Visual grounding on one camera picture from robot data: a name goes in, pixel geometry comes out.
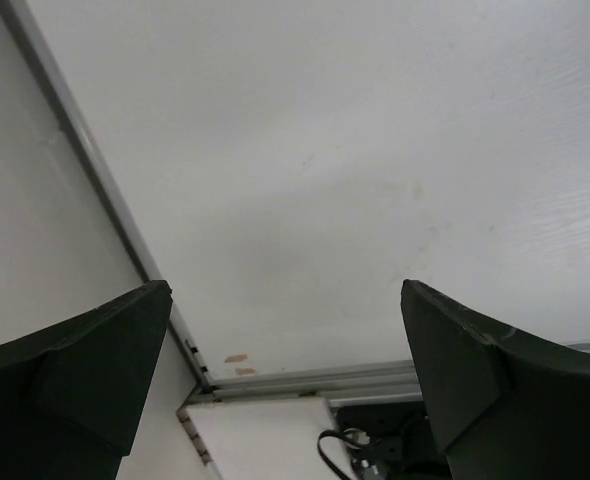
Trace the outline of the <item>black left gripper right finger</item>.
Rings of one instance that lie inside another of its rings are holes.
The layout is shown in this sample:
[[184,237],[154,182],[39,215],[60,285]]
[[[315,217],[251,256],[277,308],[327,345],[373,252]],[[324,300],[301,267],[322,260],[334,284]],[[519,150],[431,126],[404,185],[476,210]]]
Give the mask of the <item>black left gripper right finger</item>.
[[401,313],[455,479],[590,479],[590,353],[405,280]]

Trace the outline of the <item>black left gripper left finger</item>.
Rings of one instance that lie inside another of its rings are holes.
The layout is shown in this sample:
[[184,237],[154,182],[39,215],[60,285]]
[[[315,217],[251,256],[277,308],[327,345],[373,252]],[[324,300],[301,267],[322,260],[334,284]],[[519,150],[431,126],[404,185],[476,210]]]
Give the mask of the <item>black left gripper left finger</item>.
[[131,453],[172,309],[148,282],[0,345],[0,479],[113,479]]

